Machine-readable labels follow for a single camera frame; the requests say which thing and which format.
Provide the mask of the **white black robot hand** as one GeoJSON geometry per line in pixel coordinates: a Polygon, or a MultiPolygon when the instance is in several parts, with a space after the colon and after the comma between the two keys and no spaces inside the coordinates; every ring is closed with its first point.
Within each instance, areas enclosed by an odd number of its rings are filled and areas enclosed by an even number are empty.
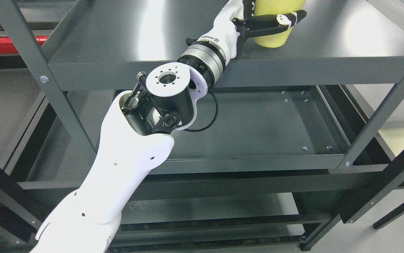
{"type": "MultiPolygon", "coordinates": [[[[188,44],[206,45],[211,47],[214,52],[220,53],[226,61],[234,59],[238,55],[242,43],[249,38],[263,36],[263,32],[266,31],[258,26],[261,19],[253,14],[254,1],[229,0],[214,19],[212,29],[188,44]]],[[[307,11],[304,9],[302,11],[307,16],[307,11]]]]}

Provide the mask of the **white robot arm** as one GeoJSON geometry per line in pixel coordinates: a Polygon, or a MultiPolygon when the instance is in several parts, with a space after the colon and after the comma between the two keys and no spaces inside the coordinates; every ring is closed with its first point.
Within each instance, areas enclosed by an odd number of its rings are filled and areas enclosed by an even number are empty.
{"type": "Polygon", "coordinates": [[[135,88],[112,101],[88,175],[40,226],[32,252],[106,252],[124,206],[150,171],[169,157],[171,132],[193,124],[197,101],[236,55],[236,42],[205,34],[176,62],[139,73],[135,88]]]}

